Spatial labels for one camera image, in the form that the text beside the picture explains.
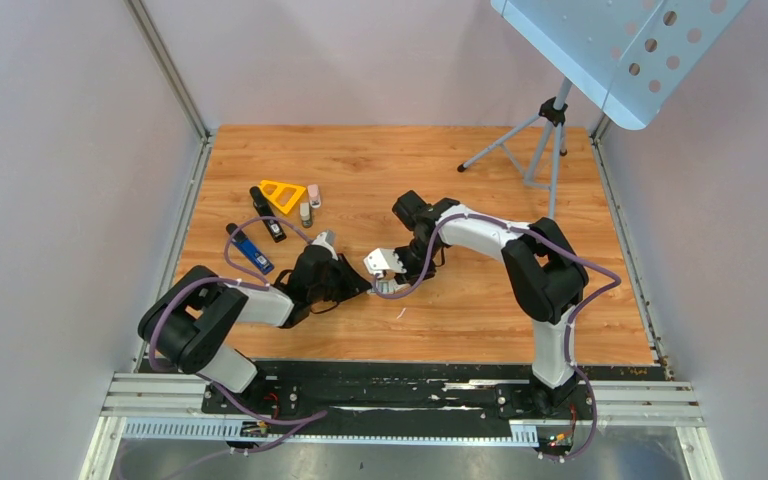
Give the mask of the grey white stapler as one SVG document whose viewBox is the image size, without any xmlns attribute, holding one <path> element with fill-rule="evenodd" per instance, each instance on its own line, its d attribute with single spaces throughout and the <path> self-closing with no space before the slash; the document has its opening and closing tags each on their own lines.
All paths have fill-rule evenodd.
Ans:
<svg viewBox="0 0 768 480">
<path fill-rule="evenodd" d="M 313 226 L 313 210 L 309 202 L 299 204 L 299 216 L 304 228 L 311 228 Z"/>
</svg>

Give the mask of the pink stapler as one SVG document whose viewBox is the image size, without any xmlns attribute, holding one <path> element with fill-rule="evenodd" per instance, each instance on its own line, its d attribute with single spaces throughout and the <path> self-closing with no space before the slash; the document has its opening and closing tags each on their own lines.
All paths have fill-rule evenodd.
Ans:
<svg viewBox="0 0 768 480">
<path fill-rule="evenodd" d="M 307 193 L 310 206 L 314 209 L 320 208 L 322 204 L 320 187 L 317 184 L 310 184 L 307 186 Z"/>
</svg>

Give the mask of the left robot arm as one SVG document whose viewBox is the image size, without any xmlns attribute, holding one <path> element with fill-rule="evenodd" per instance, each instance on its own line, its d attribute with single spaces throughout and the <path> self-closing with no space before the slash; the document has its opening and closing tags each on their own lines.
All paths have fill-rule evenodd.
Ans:
<svg viewBox="0 0 768 480">
<path fill-rule="evenodd" d="M 254 288 L 223 281 L 209 268 L 188 271 L 143 315 L 137 333 L 185 374 L 201 375 L 228 390 L 228 400 L 243 413 L 258 411 L 266 386 L 253 361 L 225 340 L 238 323 L 292 328 L 326 303 L 333 309 L 371 289 L 343 254 L 308 245 L 277 283 Z"/>
</svg>

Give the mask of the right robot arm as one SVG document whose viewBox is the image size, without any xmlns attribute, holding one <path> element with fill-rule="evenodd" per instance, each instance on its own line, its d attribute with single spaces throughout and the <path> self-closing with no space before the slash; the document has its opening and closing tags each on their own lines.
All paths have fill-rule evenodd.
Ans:
<svg viewBox="0 0 768 480">
<path fill-rule="evenodd" d="M 392 207 L 398 220 L 412 232 L 406 246 L 389 253 L 390 269 L 400 285 L 414 288 L 434 276 L 433 258 L 457 246 L 501 262 L 521 310 L 532 320 L 535 360 L 531 403 L 544 417 L 556 417 L 571 403 L 568 386 L 574 309 L 584 299 L 589 277 L 557 223 L 543 217 L 534 223 L 510 222 L 476 212 L 457 200 L 435 204 L 415 191 L 401 195 Z"/>
</svg>

